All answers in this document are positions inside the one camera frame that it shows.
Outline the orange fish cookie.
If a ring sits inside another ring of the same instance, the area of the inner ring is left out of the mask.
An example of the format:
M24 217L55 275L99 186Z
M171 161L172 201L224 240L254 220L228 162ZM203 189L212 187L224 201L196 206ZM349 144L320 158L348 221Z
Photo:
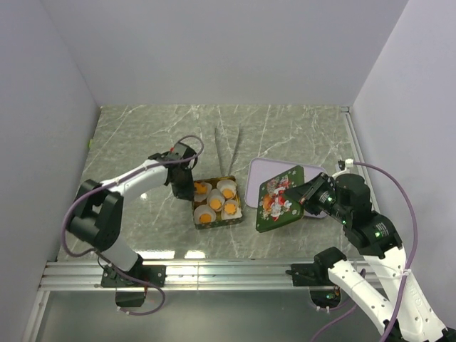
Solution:
M195 194L196 195L205 195L208 191L208 185L205 182L195 182Z

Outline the gold tin lid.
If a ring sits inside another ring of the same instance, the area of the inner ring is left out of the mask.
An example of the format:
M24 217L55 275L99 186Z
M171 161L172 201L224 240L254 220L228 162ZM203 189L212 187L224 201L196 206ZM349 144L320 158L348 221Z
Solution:
M285 195L288 189L304 183L304 175L304 168L298 165L260 184L256 209L256 230L259 233L299 221L304 216L301 205Z

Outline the green christmas cookie tin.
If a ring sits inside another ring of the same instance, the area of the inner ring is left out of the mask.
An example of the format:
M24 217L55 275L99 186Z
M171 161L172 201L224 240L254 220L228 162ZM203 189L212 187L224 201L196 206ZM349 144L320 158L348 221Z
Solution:
M234 176L216 177L216 178L211 178L211 179L206 179L206 180L198 180L195 182L204 181L204 182L210 183L212 185L212 189L215 189L215 188L217 188L217 183L223 179L231 179L231 180L235 181L237 184L236 178ZM240 197L239 197L239 193L238 193L238 185L237 185L237 194L233 200L238 202L238 204L242 210L241 201L240 201ZM204 204L207 205L207 199L204 200L203 202L195 202L195 200L192 201L193 221L194 221L196 229L209 229L209 228L223 227L223 226L238 224L243 220L243 213L242 213L242 217L240 217L238 219L223 220L222 216L221 216L221 211L220 211L220 212L215 212L217 215L217 218L214 222L209 223L209 224L196 224L195 220L194 220L194 211L198 206L204 205Z

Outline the lilac plastic tray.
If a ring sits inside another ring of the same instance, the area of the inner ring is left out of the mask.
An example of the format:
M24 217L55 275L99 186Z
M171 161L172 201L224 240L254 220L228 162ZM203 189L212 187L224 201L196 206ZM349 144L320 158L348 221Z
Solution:
M281 174L297 165L304 169L304 179L308 181L317 176L320 172L326 172L323 167L316 165L298 164L295 162L272 160L262 157L256 157L250 162L249 172L247 177L247 186L245 190L244 201L248 207L257 208L257 200L259 199L260 185L267 180ZM320 215L311 215L305 213L306 217L313 217L323 219L326 214L324 212Z

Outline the flower shaped cookie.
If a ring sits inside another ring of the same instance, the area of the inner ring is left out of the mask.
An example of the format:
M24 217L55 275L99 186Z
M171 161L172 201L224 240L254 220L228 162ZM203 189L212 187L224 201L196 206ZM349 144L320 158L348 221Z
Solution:
M233 202L225 202L224 212L228 215L235 215L237 213L237 205Z

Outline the metal tongs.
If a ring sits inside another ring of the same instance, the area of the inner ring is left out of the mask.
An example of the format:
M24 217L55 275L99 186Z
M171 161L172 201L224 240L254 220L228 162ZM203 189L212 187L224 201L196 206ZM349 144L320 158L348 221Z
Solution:
M220 128L214 127L214 146L221 176L231 175L234 162L237 160L242 136L242 128L240 125L236 127L235 133L236 139L234 144L230 145L228 134L223 133Z

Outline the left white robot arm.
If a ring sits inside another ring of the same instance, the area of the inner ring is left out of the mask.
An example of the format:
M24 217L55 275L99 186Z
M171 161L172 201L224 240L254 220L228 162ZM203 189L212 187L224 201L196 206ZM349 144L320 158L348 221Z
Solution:
M151 282L143 258L120 236L124 205L168 185L176 198L192 201L192 169L201 153L180 140L120 176L83 182L63 219L61 244L66 253L72 257L97 253L126 286Z

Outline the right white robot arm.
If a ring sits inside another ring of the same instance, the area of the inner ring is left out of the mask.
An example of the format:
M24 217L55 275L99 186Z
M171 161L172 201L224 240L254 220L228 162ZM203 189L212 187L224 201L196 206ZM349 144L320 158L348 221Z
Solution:
M310 213L325 212L342 224L347 240L378 277L380 294L336 247L313 259L313 275L320 284L334 284L346 292L374 323L382 341L454 341L434 312L409 265L394 224L372 208L371 190L360 175L332 178L320 173L287 189L285 197Z

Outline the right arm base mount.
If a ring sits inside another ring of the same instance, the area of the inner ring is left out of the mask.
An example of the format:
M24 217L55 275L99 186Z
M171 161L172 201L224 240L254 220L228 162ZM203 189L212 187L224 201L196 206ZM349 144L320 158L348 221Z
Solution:
M308 287L311 304L317 309L333 310L341 303L341 290L321 274L315 264L292 264L285 273L293 287Z

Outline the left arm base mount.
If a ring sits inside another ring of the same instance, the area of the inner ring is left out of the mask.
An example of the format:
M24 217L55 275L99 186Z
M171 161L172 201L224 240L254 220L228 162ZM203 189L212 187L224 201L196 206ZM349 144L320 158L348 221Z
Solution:
M115 304L119 311L132 316L146 316L159 311L165 304L165 285L167 267L165 265L142 266L138 273L128 274L118 271L114 266L104 266L100 280L102 289L115 290ZM145 304L147 295L153 290L160 295L159 304L149 311L133 309Z

